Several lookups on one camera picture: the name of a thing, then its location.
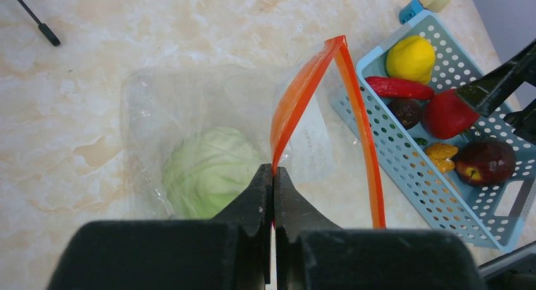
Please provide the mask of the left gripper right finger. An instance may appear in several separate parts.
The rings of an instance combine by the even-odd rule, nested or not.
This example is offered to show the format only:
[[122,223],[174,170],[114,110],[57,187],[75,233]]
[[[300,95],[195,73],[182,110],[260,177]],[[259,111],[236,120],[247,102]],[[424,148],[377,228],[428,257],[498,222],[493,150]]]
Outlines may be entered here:
[[274,176],[278,289],[317,289],[335,266],[326,236],[341,228],[317,210],[278,167]]

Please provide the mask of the red toy chili pepper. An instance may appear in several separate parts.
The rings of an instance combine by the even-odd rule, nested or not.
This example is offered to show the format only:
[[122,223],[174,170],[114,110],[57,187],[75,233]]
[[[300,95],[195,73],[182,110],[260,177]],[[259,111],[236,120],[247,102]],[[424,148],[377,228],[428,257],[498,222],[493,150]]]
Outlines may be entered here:
[[380,97],[430,100],[435,95],[429,86],[410,80],[369,76],[365,81]]

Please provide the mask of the dark red toy apple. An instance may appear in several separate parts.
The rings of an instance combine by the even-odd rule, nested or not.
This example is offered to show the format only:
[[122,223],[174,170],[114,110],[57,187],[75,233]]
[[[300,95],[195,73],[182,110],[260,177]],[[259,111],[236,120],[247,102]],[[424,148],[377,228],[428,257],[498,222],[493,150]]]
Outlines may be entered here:
[[513,147],[495,138],[468,143],[455,156],[455,171],[470,186],[500,185],[510,179],[516,167]]

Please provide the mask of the clear orange-zip bag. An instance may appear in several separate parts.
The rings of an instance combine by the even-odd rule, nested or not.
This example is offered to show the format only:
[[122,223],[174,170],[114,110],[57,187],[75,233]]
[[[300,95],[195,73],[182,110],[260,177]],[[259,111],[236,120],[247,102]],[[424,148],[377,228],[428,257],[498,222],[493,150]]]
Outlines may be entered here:
[[121,88],[121,136],[137,219],[184,219],[162,185],[183,140],[235,128],[298,191],[341,226],[384,229],[381,169],[344,35],[291,66],[232,64],[134,71]]

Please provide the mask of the red toy tomato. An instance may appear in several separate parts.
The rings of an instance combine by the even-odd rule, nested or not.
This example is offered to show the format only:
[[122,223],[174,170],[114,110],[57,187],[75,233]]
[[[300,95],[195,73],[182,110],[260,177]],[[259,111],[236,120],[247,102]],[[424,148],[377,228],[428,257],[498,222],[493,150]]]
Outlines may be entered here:
[[480,118],[456,95],[456,89],[435,95],[425,106],[423,127],[435,138],[448,140],[469,129]]

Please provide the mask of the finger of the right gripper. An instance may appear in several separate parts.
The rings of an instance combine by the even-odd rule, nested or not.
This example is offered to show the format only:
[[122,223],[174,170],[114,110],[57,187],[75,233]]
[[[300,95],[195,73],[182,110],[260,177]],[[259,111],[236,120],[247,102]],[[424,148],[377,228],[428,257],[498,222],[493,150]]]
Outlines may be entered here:
[[535,145],[535,109],[508,113],[503,120],[515,129],[516,136]]

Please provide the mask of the yellow toy lemon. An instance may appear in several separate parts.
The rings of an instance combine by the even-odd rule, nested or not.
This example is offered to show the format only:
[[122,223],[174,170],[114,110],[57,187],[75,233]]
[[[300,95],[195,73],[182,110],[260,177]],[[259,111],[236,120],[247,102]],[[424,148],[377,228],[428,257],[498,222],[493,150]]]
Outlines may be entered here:
[[419,35],[411,35],[391,47],[386,58],[390,77],[428,84],[436,53],[432,44]]

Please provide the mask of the green toy cabbage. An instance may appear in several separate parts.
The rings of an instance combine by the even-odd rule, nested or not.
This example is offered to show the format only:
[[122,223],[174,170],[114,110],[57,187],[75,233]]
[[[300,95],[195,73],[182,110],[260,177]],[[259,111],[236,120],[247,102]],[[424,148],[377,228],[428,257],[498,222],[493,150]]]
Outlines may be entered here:
[[183,140],[171,152],[162,185],[177,215],[210,219],[250,184],[263,162],[242,132],[215,127]]

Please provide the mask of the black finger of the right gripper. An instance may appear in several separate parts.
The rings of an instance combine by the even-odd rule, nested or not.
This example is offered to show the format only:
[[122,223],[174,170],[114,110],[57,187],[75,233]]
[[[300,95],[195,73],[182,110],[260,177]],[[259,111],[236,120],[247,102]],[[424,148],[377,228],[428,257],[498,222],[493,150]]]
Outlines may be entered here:
[[523,83],[535,85],[535,41],[483,77],[462,85],[455,94],[469,108],[489,117]]

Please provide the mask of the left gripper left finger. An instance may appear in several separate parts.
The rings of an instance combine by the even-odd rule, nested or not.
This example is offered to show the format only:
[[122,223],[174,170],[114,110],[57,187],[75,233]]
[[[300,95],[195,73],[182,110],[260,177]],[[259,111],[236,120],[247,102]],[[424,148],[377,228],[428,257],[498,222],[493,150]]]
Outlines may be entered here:
[[211,220],[228,230],[221,264],[230,284],[271,283],[272,165],[262,164],[248,186]]

